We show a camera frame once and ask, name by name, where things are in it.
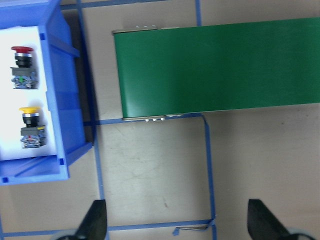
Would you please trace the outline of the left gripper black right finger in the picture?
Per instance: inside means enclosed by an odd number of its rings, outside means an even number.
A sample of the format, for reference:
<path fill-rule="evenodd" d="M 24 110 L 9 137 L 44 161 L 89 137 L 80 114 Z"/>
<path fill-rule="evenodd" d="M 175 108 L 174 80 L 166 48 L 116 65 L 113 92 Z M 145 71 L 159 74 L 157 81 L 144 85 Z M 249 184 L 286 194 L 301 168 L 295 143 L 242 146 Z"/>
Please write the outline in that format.
<path fill-rule="evenodd" d="M 249 199 L 247 230 L 252 240 L 292 240 L 293 237 L 260 199 Z"/>

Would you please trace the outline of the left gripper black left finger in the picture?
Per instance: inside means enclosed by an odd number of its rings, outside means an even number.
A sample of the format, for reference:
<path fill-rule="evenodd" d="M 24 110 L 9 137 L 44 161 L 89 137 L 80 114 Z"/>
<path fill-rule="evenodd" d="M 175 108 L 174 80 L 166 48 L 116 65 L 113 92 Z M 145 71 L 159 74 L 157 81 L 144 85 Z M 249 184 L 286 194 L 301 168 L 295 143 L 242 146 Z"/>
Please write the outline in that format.
<path fill-rule="evenodd" d="M 77 240 L 104 240 L 107 235 L 106 200 L 94 200 L 74 237 Z"/>

